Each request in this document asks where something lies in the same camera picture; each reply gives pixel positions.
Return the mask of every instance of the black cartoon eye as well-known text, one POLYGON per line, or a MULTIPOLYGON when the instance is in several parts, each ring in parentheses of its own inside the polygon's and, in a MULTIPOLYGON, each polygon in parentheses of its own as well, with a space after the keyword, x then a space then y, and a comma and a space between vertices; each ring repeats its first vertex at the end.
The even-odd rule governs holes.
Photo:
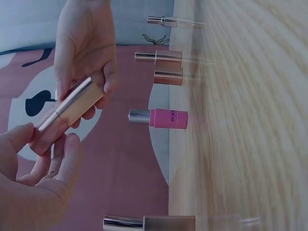
POLYGON ((42 57, 40 57, 40 59, 32 61, 32 62, 29 62, 29 63, 26 63, 26 64, 23 64, 21 67, 31 66, 33 64, 36 64, 36 63, 38 63, 40 61, 43 61, 43 60, 47 59, 49 57, 49 55, 51 54, 51 51, 52 51, 52 48, 45 49, 43 54, 42 54, 42 57))
POLYGON ((26 113, 28 116, 36 116, 43 109, 45 102, 55 102, 48 90, 43 90, 31 99, 26 99, 26 113))

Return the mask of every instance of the finger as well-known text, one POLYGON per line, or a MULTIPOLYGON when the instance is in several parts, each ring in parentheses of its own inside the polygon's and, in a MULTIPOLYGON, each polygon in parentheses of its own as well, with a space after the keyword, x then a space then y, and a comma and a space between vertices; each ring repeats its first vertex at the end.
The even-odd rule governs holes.
POLYGON ((118 68, 116 59, 107 62, 103 68, 105 76, 104 92, 111 94, 118 86, 118 68))
POLYGON ((95 115, 95 107, 91 107, 85 114, 82 115, 84 119, 92 119, 95 115))
POLYGON ((107 104, 110 102, 110 97, 105 94, 100 100, 98 100, 95 104, 95 106, 98 109, 103 109, 107 106, 107 104))
POLYGON ((100 89, 103 91, 103 97, 98 100, 95 104, 95 106, 98 109, 103 109, 107 103, 108 103, 108 95, 106 93, 104 93, 104 85, 105 85, 105 76, 104 76, 104 72, 103 71, 95 71, 92 73, 91 78, 93 80, 94 83, 96 83, 100 89))
POLYGON ((19 125, 0 135, 1 148, 11 146, 15 153, 18 153, 32 138, 34 126, 32 123, 19 125))
POLYGON ((49 172, 41 181, 47 178, 53 178, 58 174, 64 156, 65 139, 66 135, 64 134, 54 144, 53 158, 51 160, 49 172))
POLYGON ((75 47, 72 40, 63 33, 58 32, 54 57, 56 99, 63 98, 71 86, 74 53, 75 47))
POLYGON ((81 119, 78 119, 71 127, 72 127, 73 129, 78 128, 79 125, 80 125, 80 122, 81 122, 81 119))
POLYGON ((76 134, 67 136, 64 147, 64 158, 55 177, 61 181, 72 194, 77 184, 81 167, 81 143, 76 134))
POLYGON ((49 148, 42 156, 37 156, 37 160, 30 174, 16 179, 16 182, 27 186, 36 185, 44 176, 47 175, 51 163, 51 149, 49 148))

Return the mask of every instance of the hand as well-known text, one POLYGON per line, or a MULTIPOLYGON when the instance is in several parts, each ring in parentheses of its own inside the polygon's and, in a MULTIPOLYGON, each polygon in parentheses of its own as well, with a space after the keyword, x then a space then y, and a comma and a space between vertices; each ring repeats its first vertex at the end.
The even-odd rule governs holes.
POLYGON ((0 135, 0 230, 41 231, 60 222, 77 183, 81 144, 77 135, 62 136, 37 157, 30 174, 16 179, 17 153, 29 142, 33 124, 0 135))
MULTIPOLYGON (((58 24, 54 74, 57 98, 66 95, 73 80, 92 75, 104 96, 95 106, 103 109, 118 84, 115 27, 110 0, 68 0, 58 24)), ((95 107, 84 119, 91 119, 95 107)), ((72 127, 77 128, 78 120, 72 127)))

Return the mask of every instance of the wood grain surface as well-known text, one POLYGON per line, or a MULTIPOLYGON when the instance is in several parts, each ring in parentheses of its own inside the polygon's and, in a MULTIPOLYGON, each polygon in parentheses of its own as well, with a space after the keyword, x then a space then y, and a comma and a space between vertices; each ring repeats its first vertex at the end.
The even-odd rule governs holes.
POLYGON ((197 231, 308 230, 308 1, 176 0, 185 63, 170 108, 169 214, 197 231))

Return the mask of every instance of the pink fabric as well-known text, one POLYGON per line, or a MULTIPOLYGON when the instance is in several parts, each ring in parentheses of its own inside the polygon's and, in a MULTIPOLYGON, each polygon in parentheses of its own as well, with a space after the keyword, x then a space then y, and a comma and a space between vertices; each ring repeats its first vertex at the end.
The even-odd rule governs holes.
MULTIPOLYGON (((140 217, 168 214, 168 186, 153 152, 149 129, 130 125, 127 119, 130 108, 148 108, 153 85, 154 64, 134 62, 134 53, 156 49, 156 46, 117 48, 120 86, 82 141, 79 183, 65 221, 53 230, 101 231, 105 214, 140 217)), ((51 51, 48 58, 22 67, 40 59, 42 54, 42 50, 17 53, 9 65, 0 69, 1 133, 8 129, 12 98, 18 98, 36 75, 53 65, 54 51, 51 51)), ((19 157, 18 175, 30 172, 33 164, 34 161, 19 157)))

